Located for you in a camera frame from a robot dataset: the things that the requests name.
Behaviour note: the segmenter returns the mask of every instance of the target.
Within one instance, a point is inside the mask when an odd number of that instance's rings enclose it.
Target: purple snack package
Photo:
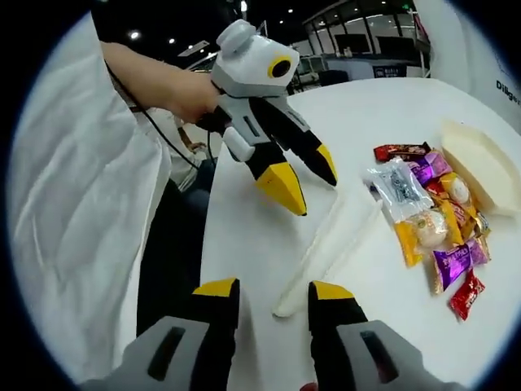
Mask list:
[[[456,281],[465,270],[489,261],[486,243],[481,239],[468,239],[449,251],[433,251],[436,268],[436,293],[441,293]]]
[[[453,171],[452,167],[438,151],[431,151],[421,159],[410,161],[408,165],[422,186],[433,178],[438,178]]]

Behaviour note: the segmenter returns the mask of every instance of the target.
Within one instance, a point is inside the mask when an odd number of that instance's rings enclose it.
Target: ceiling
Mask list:
[[[184,68],[218,51],[217,36],[232,20],[227,14],[229,2],[240,9],[239,0],[97,0],[92,12],[102,41],[120,42]],[[247,19],[256,27],[267,20],[269,37],[290,44],[306,39],[303,20],[335,2],[338,0],[247,0]],[[130,39],[134,30],[140,32],[139,39]],[[210,42],[204,53],[178,57],[202,40]]]

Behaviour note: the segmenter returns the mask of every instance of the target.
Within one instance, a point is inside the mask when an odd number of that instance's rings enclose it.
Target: white sleeve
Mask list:
[[[139,264],[169,165],[114,91],[87,15],[28,97],[7,194],[22,297],[76,382],[105,376],[135,338]]]

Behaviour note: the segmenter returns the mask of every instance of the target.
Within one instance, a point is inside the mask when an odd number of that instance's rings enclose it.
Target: ceiling light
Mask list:
[[[141,36],[141,33],[137,30],[130,32],[130,39],[138,39]]]

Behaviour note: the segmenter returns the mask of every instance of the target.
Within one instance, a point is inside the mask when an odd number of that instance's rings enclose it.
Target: black trousers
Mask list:
[[[166,315],[177,316],[199,286],[204,223],[205,217],[195,213],[169,181],[141,262],[136,336]]]

